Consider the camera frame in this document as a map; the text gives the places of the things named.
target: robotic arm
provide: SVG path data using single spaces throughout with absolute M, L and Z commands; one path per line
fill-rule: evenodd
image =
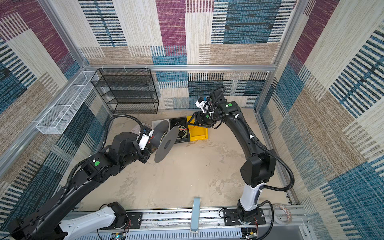
M 212 92 L 209 97 L 200 98 L 196 105 L 202 110 L 195 112 L 188 124 L 213 127 L 217 121 L 220 121 L 220 124 L 224 122 L 239 141 L 246 158 L 246 162 L 240 169 L 246 185 L 243 195 L 238 201 L 237 215 L 240 223 L 250 224 L 255 217 L 260 215 L 259 206 L 264 204 L 258 204 L 261 190 L 263 188 L 276 191 L 289 190 L 293 187 L 294 177 L 292 171 L 276 156 L 276 153 L 273 150 L 268 150 L 254 136 L 251 128 L 243 118 L 241 108 L 234 101 L 227 102 L 223 96 L 224 91 L 225 87 L 220 87 Z M 122 132 L 114 137 L 111 145 L 104 148 L 109 124 L 113 119 L 119 117 L 135 120 L 140 126 L 140 135 Z M 99 211 L 75 220 L 62 221 L 62 219 L 78 202 L 104 183 L 110 176 L 115 176 L 127 165 L 137 160 L 146 163 L 151 155 L 152 142 L 155 143 L 157 135 L 160 136 L 157 144 L 162 147 L 160 141 L 163 132 L 156 134 L 156 129 L 153 131 L 143 127 L 138 119 L 130 115 L 118 114 L 111 117 L 106 124 L 103 146 L 99 152 L 79 162 L 69 174 L 64 188 L 34 213 L 24 219 L 14 219 L 10 222 L 8 226 L 10 235 L 16 240 L 72 240 L 100 228 L 124 228 L 128 222 L 128 215 L 117 202 L 108 204 Z M 167 151 L 169 151 L 171 147 L 164 147 L 164 149 L 167 148 Z M 279 161 L 287 169 L 291 177 L 290 184 L 287 187 L 276 188 L 265 185 L 274 174 L 276 161 Z

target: white mesh basket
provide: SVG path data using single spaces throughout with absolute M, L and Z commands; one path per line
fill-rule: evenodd
M 63 134 L 84 100 L 93 88 L 90 82 L 94 72 L 83 71 L 63 95 L 43 116 L 36 128 L 42 134 Z

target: black mounting plate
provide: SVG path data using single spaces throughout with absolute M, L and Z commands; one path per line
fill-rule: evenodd
M 139 229 L 141 226 L 141 220 L 142 220 L 143 213 L 142 212 L 127 212 L 127 214 L 128 214 L 128 219 L 131 220 L 131 226 L 129 227 L 129 229 Z M 106 227 L 106 228 L 101 228 L 101 229 L 102 230 L 110 230 L 110 229 L 117 230 L 114 227 Z
M 262 215 L 264 216 L 263 210 L 259 207 L 257 209 L 258 209 L 257 214 L 255 215 L 257 224 L 258 225 L 266 224 L 265 217 L 262 217 Z M 226 226 L 242 225 L 239 222 L 239 217 L 237 215 L 236 209 L 224 209 L 223 214 L 224 214 L 224 223 Z M 250 225 L 256 225 L 255 220 L 252 220 Z

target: black mesh shelf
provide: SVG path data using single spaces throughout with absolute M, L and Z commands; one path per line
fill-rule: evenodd
M 99 68 L 91 82 L 112 113 L 157 113 L 159 99 L 149 69 Z

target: stained beige surface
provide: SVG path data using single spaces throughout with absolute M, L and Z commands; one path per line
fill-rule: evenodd
M 264 143 L 252 109 L 243 109 L 245 118 Z M 193 111 L 159 110 L 158 114 L 133 114 L 144 123 L 153 120 L 189 116 Z M 108 135 L 107 144 L 123 131 L 136 125 L 130 119 L 117 118 Z M 102 204 L 118 201 L 126 209 L 157 209 L 192 207 L 194 196 L 201 197 L 201 206 L 232 206 L 241 197 L 244 181 L 240 167 L 244 153 L 231 130 L 222 124 L 208 129 L 208 139 L 175 144 L 158 164 L 151 157 L 146 164 L 139 161 L 109 178 L 88 194 L 80 210 L 97 210 Z M 277 173 L 269 185 L 281 187 Z M 288 203 L 285 192 L 265 189 L 260 200 Z

